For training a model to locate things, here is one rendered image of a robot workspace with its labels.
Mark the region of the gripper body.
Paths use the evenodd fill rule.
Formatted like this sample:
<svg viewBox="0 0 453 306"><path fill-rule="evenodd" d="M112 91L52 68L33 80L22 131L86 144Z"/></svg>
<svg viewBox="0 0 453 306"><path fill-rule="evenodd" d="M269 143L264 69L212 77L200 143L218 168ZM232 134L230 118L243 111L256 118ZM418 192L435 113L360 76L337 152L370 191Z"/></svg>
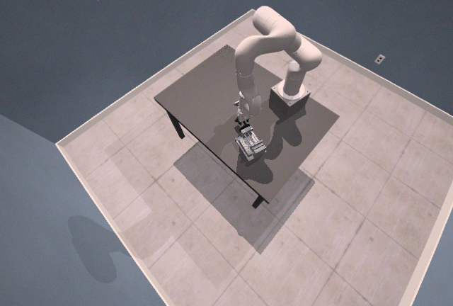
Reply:
<svg viewBox="0 0 453 306"><path fill-rule="evenodd" d="M249 113L242 113L239 111L240 109L238 109L238 112L237 112L237 117L239 117L239 122L243 122L245 120L248 120L249 118L252 117L251 114Z"/></svg>

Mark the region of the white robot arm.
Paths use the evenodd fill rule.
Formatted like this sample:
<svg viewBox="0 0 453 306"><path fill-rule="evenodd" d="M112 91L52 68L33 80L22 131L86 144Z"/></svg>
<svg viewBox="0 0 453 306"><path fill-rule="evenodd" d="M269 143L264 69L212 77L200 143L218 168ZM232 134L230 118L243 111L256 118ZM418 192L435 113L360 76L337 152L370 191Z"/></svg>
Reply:
<svg viewBox="0 0 453 306"><path fill-rule="evenodd" d="M257 56L284 50L295 60L289 64L285 80L278 86L281 97L294 101L303 96L305 74L320 65L322 54L298 32L296 35L294 26L268 6L262 6L254 13L253 25L264 36L254 35L244 39L235 51L240 93L239 101L234 106L238 106L242 113L255 116L261 109L260 94L253 83Z"/></svg>

